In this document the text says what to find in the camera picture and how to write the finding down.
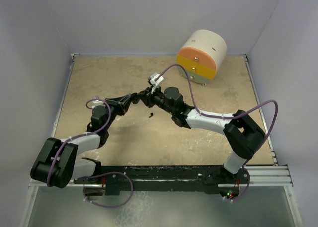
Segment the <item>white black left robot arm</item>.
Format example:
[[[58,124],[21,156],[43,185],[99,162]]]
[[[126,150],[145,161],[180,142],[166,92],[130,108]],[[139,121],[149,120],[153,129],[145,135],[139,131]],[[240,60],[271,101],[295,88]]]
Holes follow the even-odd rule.
[[[138,103],[136,93],[118,98],[94,98],[86,102],[91,110],[90,122],[83,134],[66,139],[48,138],[30,171],[33,180],[45,183],[48,187],[64,188],[71,179],[85,178],[90,183],[102,179],[101,169],[94,161],[76,164],[76,157],[86,151],[102,147],[108,137],[111,124],[117,116],[127,113],[131,103]]]

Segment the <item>aluminium table frame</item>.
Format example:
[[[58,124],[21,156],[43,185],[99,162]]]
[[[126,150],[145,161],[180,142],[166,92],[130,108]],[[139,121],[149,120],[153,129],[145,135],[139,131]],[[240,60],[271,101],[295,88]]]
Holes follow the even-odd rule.
[[[102,166],[64,191],[37,181],[28,227],[299,227],[286,166]]]

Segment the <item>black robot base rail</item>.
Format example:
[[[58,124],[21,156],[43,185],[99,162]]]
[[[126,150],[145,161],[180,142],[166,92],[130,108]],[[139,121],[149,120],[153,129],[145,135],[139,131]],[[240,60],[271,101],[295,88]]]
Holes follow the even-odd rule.
[[[249,184],[246,169],[231,174],[221,165],[173,166],[101,166],[92,176],[74,181],[84,186],[105,185],[106,195],[121,191],[203,192],[205,194],[238,195]]]

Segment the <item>cylindrical three-drawer storage box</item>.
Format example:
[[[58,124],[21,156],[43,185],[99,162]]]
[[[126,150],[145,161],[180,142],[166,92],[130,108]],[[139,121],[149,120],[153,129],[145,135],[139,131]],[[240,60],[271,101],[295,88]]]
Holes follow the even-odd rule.
[[[206,86],[216,76],[227,53],[225,40],[209,30],[197,30],[192,33],[178,51],[176,63],[182,77],[189,76],[194,83]]]

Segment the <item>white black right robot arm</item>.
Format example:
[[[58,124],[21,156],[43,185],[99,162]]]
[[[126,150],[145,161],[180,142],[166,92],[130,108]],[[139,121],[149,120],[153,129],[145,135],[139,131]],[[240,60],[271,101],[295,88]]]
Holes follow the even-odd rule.
[[[226,183],[232,183],[238,178],[240,168],[252,159],[265,141],[265,132],[249,115],[240,117],[243,110],[227,114],[230,119],[218,118],[218,114],[211,112],[206,117],[202,111],[186,104],[176,87],[169,87],[164,92],[160,88],[155,91],[146,88],[137,97],[148,108],[156,105],[169,113],[174,123],[180,127],[204,129],[225,135],[232,148],[221,170],[221,178]]]

